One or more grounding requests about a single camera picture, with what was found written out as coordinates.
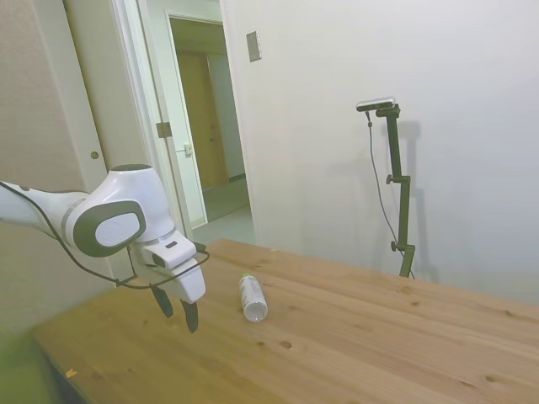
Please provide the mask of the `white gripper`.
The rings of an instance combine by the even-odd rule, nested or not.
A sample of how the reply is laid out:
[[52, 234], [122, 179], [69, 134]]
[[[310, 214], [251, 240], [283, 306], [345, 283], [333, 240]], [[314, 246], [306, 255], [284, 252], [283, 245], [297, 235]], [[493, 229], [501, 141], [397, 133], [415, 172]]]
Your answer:
[[199, 327], [196, 301], [205, 294], [205, 281], [199, 262], [195, 259], [196, 249], [167, 249], [144, 247], [140, 251], [141, 265], [137, 272], [152, 287], [152, 294], [161, 312], [170, 318], [173, 306], [167, 292], [181, 299], [187, 328], [195, 333]]

